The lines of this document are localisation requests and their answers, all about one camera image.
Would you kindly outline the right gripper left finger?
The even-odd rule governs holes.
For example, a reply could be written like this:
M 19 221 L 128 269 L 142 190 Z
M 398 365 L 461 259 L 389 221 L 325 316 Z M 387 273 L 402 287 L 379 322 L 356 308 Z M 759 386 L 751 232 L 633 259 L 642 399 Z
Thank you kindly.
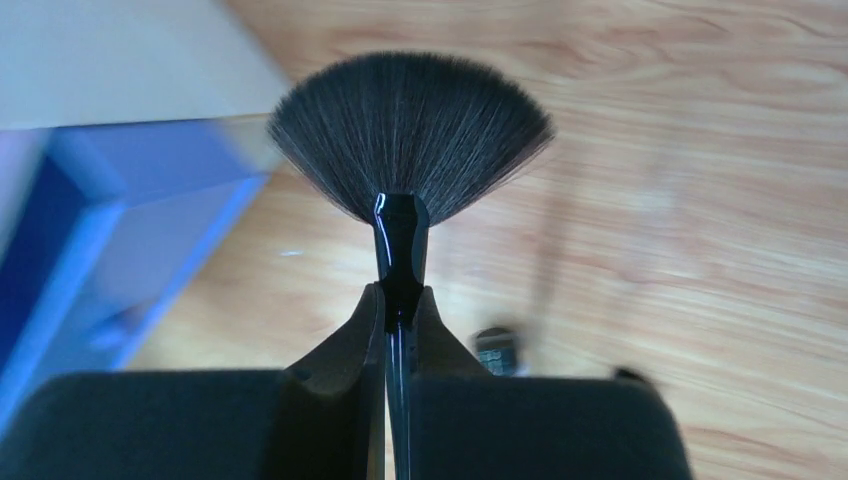
M 383 294 L 284 369 L 80 372 L 24 403 L 5 479 L 381 479 Z

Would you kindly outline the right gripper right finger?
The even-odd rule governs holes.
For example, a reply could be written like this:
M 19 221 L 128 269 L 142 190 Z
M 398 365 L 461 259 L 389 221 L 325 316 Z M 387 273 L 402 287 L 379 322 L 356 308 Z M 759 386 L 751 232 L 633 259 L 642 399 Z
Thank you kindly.
M 430 287 L 415 322 L 412 478 L 692 478 L 676 419 L 638 373 L 494 376 L 444 325 Z

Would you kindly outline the purple drawer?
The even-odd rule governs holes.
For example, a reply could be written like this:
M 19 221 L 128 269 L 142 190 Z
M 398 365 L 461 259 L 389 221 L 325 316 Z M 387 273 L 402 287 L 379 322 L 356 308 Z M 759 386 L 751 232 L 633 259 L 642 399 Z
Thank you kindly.
M 1 422 L 122 367 L 267 178 L 210 120 L 53 131 L 1 264 Z

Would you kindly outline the white mini drawer cabinet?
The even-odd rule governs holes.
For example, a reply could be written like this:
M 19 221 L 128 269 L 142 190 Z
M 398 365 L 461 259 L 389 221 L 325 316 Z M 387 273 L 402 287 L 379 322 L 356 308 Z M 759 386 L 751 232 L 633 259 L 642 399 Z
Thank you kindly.
M 2 236 L 41 130 L 259 116 L 287 88 L 222 1 L 3 2 Z

